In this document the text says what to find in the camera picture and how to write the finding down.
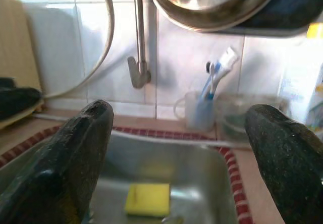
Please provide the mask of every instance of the yellow sponge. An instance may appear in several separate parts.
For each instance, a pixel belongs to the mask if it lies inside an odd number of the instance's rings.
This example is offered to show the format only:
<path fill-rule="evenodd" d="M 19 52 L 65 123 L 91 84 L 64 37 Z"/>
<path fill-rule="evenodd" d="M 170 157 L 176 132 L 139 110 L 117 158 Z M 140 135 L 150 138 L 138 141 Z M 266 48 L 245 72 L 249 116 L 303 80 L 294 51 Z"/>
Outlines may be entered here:
<path fill-rule="evenodd" d="M 125 211 L 131 215 L 164 217 L 170 213 L 169 184 L 132 184 Z"/>

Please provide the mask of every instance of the stainless steel sink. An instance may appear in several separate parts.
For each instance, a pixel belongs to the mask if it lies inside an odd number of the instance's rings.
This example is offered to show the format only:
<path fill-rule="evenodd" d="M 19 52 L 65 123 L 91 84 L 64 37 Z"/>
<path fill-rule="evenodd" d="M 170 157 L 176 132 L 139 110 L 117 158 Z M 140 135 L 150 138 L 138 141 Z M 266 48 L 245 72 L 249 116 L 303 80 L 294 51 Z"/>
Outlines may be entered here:
<path fill-rule="evenodd" d="M 0 193 L 41 144 L 0 169 Z M 170 183 L 171 217 L 163 223 L 237 224 L 224 158 L 205 147 L 113 133 L 91 201 L 96 224 L 161 224 L 162 219 L 127 216 L 131 183 Z"/>

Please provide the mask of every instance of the metal pot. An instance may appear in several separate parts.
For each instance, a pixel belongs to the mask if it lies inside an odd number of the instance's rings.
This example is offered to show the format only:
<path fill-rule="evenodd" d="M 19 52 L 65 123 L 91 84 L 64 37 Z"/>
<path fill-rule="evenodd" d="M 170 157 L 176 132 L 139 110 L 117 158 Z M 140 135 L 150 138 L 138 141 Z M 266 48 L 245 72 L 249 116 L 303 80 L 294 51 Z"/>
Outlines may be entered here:
<path fill-rule="evenodd" d="M 175 24 L 200 32 L 214 32 L 238 25 L 270 0 L 153 0 Z"/>

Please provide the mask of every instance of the sink basin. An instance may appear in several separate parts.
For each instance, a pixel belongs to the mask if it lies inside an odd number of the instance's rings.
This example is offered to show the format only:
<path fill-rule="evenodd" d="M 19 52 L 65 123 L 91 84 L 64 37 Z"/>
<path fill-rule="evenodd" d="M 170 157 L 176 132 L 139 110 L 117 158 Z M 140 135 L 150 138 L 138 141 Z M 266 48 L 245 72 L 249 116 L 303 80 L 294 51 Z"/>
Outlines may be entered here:
<path fill-rule="evenodd" d="M 162 219 L 127 216 L 124 206 L 132 183 L 170 183 L 171 217 L 163 223 L 237 224 L 228 168 L 216 150 L 171 140 L 133 138 L 113 132 L 94 191 L 96 224 L 160 224 Z M 0 169 L 0 193 L 42 142 Z"/>

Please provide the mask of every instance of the countertop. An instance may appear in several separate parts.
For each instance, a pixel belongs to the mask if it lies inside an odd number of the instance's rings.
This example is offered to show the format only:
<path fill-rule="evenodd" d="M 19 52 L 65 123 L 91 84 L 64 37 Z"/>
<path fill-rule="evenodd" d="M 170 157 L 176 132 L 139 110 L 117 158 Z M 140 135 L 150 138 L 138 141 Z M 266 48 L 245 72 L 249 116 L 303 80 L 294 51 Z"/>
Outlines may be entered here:
<path fill-rule="evenodd" d="M 77 111 L 72 110 L 48 110 L 46 114 L 55 116 L 72 117 Z M 57 121 L 26 118 L 0 130 L 0 155 L 10 150 L 17 144 L 33 136 L 37 132 L 49 127 L 61 125 Z M 146 118 L 133 118 L 115 116 L 114 126 L 144 128 L 161 131 L 188 132 L 178 121 L 165 121 Z M 206 134 L 208 137 L 217 138 L 216 131 Z M 274 201 L 263 182 L 255 156 L 251 150 L 235 149 L 243 185 L 250 205 L 255 224 L 284 224 Z"/>

